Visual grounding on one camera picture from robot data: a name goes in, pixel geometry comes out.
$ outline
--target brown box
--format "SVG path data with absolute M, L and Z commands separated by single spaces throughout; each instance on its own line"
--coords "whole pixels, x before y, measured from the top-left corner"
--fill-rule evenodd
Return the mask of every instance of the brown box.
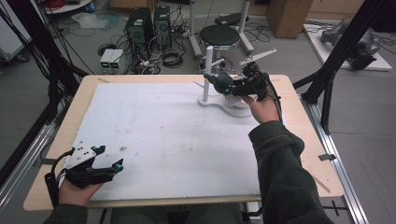
M 149 7 L 151 12 L 157 6 L 157 0 L 110 0 L 113 8 Z
M 275 37 L 296 38 L 314 0 L 271 0 L 267 20 Z

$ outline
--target dark clothing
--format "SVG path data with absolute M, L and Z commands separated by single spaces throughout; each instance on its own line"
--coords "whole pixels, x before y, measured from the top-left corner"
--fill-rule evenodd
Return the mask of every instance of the dark clothing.
M 278 121 L 249 134 L 255 151 L 265 224 L 332 223 L 320 204 L 311 174 L 300 165 L 304 142 Z M 85 207 L 60 204 L 45 223 L 86 223 Z

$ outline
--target gray floor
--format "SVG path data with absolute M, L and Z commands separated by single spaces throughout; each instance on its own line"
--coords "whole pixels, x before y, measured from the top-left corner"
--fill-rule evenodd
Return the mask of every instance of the gray floor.
M 73 33 L 66 36 L 67 40 L 91 70 L 95 74 L 101 74 L 100 56 L 96 51 L 100 45 L 109 43 L 111 36 L 122 34 L 121 29 L 125 21 L 102 14 L 103 18 L 110 20 L 113 27 L 104 30 L 78 30 L 76 24 L 67 24 L 71 21 L 69 16 L 65 14 L 64 18 L 59 18 L 61 26 L 70 28 Z M 209 18 L 207 24 L 212 24 L 214 17 Z M 252 21 L 266 24 L 265 18 L 252 17 L 250 22 Z M 199 31 L 205 24 L 205 18 L 197 19 L 196 23 L 196 29 Z M 253 54 L 272 48 L 276 48 L 277 53 L 257 61 L 262 71 L 287 75 L 294 82 L 321 67 L 305 34 L 300 34 L 296 39 L 277 39 L 269 31 L 264 33 L 271 37 L 271 41 L 252 42 L 255 48 Z M 253 39 L 250 34 L 247 34 L 247 37 Z M 184 64 L 178 69 L 163 68 L 161 74 L 197 73 L 198 62 L 194 60 L 188 40 L 185 41 L 185 45 L 188 50 L 183 56 Z M 383 49 L 379 53 L 392 67 L 396 67 L 394 54 Z M 86 69 L 74 53 L 71 55 L 75 65 Z M 247 57 L 243 47 L 228 50 L 223 55 L 233 61 L 237 73 L 241 69 L 238 62 Z M 47 104 L 48 82 L 41 76 L 33 60 L 29 63 L 12 62 L 0 68 L 0 71 L 3 73 L 0 75 L 0 166 L 3 166 Z M 371 223 L 396 223 L 396 178 L 393 173 L 396 170 L 396 102 L 393 98 L 395 86 L 396 70 L 376 72 L 341 69 L 333 87 L 330 114 L 332 139 Z M 302 87 L 297 92 L 302 93 L 306 88 Z M 16 193 L 0 214 L 1 224 L 40 223 L 50 213 L 26 212 L 22 208 L 37 170 L 38 168 L 33 167 L 18 186 Z M 331 200 L 324 200 L 323 204 L 331 205 Z M 100 210 L 91 210 L 90 223 L 97 223 L 100 213 Z M 335 223 L 350 223 L 347 212 L 340 213 L 341 216 L 337 217 L 334 211 L 328 211 Z

